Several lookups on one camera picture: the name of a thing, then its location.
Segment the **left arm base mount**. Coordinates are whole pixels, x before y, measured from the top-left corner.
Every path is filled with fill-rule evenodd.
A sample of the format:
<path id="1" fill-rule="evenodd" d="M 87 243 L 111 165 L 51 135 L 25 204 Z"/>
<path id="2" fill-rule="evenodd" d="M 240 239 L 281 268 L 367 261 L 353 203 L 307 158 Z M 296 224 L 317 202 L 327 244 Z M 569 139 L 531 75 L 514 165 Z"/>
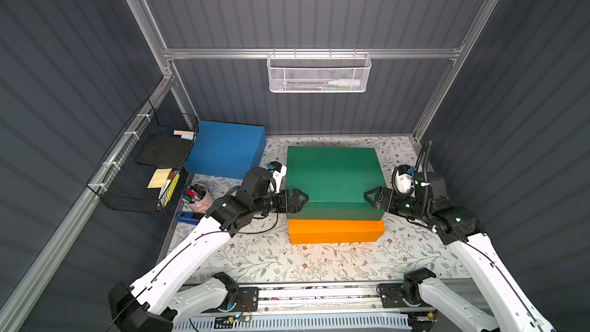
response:
<path id="1" fill-rule="evenodd" d="M 260 300 L 259 287 L 239 287 L 228 292 L 226 299 L 218 307 L 219 312 L 254 312 L 258 310 Z"/>

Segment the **yellow ruler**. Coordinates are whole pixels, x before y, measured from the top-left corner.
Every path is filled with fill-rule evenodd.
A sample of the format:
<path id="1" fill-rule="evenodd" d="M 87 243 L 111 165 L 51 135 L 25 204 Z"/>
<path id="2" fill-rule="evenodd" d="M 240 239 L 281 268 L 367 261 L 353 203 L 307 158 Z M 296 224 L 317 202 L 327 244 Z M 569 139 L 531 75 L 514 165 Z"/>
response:
<path id="1" fill-rule="evenodd" d="M 164 185 L 161 187 L 159 198 L 158 198 L 158 210 L 162 211 L 166 208 L 167 204 L 172 198 L 175 191 L 176 185 L 180 178 L 179 172 L 170 172 Z"/>

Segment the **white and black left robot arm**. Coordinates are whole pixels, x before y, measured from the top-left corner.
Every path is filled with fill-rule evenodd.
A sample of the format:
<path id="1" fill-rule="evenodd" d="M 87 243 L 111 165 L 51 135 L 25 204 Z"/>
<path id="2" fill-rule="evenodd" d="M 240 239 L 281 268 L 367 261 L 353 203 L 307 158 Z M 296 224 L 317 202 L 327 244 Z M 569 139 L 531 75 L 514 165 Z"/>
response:
<path id="1" fill-rule="evenodd" d="M 131 285 L 116 284 L 108 294 L 110 325 L 120 331 L 171 331 L 208 310 L 230 311 L 238 300 L 238 283 L 224 272 L 196 287 L 184 282 L 217 250 L 256 217 L 296 214 L 309 201 L 298 188 L 282 189 L 287 167 L 273 161 L 255 167 L 241 185 L 214 200 L 194 230 L 161 262 Z"/>

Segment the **black notebook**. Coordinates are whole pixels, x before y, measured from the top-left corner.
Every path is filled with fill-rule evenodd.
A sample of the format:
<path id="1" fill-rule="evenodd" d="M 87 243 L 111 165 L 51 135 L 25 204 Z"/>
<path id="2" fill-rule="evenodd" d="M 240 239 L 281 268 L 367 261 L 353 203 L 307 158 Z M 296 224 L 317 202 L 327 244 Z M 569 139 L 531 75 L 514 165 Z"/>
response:
<path id="1" fill-rule="evenodd" d="M 192 149 L 193 141 L 174 135 L 155 135 L 140 150 L 136 162 L 157 168 L 181 168 Z"/>

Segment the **white marker in basket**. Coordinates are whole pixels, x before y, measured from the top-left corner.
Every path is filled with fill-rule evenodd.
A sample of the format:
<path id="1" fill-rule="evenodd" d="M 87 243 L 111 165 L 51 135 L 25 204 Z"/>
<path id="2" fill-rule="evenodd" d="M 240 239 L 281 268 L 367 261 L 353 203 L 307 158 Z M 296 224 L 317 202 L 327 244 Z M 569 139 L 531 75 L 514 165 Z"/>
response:
<path id="1" fill-rule="evenodd" d="M 358 79 L 337 79 L 328 81 L 328 85 L 335 89 L 361 89 L 363 82 Z"/>

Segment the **green shoebox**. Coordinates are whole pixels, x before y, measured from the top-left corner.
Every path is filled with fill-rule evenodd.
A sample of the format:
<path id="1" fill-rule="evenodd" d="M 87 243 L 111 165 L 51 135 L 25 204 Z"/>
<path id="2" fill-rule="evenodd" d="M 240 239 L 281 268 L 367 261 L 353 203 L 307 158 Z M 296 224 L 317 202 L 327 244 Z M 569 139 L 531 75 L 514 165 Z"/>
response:
<path id="1" fill-rule="evenodd" d="M 373 148 L 290 146 L 286 189 L 298 189 L 309 201 L 290 220 L 380 221 L 364 193 L 386 185 Z"/>

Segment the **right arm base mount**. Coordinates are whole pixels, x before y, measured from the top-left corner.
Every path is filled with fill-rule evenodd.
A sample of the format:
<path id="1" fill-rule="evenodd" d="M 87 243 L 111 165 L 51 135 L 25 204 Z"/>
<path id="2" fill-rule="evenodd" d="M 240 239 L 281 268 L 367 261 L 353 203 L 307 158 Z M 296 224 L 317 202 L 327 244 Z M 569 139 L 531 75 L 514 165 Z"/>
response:
<path id="1" fill-rule="evenodd" d="M 378 284 L 376 292 L 383 308 L 414 307 L 413 289 L 409 283 Z"/>

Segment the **yellow sticky note pad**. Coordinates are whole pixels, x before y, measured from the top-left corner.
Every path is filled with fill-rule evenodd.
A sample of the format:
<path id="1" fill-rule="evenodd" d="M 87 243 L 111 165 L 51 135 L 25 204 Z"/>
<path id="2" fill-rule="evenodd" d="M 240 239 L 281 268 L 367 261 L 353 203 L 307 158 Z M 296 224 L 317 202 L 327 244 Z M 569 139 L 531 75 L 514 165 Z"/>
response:
<path id="1" fill-rule="evenodd" d="M 169 180 L 169 176 L 172 173 L 171 168 L 158 168 L 152 175 L 147 188 L 163 188 L 166 182 Z"/>

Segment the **orange shoebox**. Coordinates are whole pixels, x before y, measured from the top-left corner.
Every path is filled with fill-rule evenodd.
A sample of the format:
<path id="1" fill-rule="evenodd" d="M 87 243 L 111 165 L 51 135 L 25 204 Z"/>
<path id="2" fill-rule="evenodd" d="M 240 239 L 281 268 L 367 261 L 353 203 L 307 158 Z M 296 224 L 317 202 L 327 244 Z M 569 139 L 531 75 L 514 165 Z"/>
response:
<path id="1" fill-rule="evenodd" d="M 382 221 L 288 221 L 291 244 L 372 243 L 376 242 L 385 230 Z"/>

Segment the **blue shoebox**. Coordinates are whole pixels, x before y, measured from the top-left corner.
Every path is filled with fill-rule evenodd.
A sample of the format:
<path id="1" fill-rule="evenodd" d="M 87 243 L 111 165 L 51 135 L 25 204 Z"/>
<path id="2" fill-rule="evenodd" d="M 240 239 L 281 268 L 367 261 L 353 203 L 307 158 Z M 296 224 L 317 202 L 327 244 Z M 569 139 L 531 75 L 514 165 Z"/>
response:
<path id="1" fill-rule="evenodd" d="M 200 121 L 184 168 L 195 175 L 242 179 L 260 165 L 266 142 L 263 126 Z"/>

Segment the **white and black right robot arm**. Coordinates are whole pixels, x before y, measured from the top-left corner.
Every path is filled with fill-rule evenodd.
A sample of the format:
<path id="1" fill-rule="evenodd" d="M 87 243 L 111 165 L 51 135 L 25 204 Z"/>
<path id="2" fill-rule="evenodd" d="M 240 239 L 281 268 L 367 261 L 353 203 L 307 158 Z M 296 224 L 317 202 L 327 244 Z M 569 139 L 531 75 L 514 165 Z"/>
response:
<path id="1" fill-rule="evenodd" d="M 462 331 L 553 331 L 552 323 L 527 298 L 472 213 L 450 206 L 433 212 L 433 202 L 380 187 L 374 205 L 437 235 L 468 270 L 491 311 L 473 306 L 425 267 L 405 274 L 403 301 L 410 307 L 434 307 Z"/>

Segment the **pink sticky notes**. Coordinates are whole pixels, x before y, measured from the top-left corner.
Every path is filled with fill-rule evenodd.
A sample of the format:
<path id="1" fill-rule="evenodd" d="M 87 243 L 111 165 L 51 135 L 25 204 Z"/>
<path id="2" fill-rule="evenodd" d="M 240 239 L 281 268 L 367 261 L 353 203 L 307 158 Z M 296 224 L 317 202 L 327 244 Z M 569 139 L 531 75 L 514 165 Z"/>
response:
<path id="1" fill-rule="evenodd" d="M 195 133 L 191 131 L 174 130 L 174 136 L 178 136 L 181 139 L 193 141 Z"/>

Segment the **pink cup with pens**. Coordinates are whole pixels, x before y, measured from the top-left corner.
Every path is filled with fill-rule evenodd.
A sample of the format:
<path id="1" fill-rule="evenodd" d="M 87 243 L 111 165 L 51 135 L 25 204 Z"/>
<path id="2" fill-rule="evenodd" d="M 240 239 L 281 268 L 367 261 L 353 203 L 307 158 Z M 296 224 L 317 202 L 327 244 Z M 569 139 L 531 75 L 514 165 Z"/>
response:
<path id="1" fill-rule="evenodd" d="M 201 183 L 184 187 L 181 191 L 181 199 L 190 211 L 197 214 L 205 214 L 214 202 L 207 187 Z"/>

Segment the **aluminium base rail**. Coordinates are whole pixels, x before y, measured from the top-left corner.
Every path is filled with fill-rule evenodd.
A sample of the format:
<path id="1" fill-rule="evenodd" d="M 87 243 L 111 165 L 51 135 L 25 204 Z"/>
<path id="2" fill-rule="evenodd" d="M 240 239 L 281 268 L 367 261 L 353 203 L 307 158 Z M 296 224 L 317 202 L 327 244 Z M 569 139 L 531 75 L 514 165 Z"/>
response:
<path id="1" fill-rule="evenodd" d="M 259 313 L 299 308 L 383 309 L 376 292 L 378 284 L 402 281 L 342 281 L 307 283 L 240 284 L 239 287 L 259 287 Z"/>

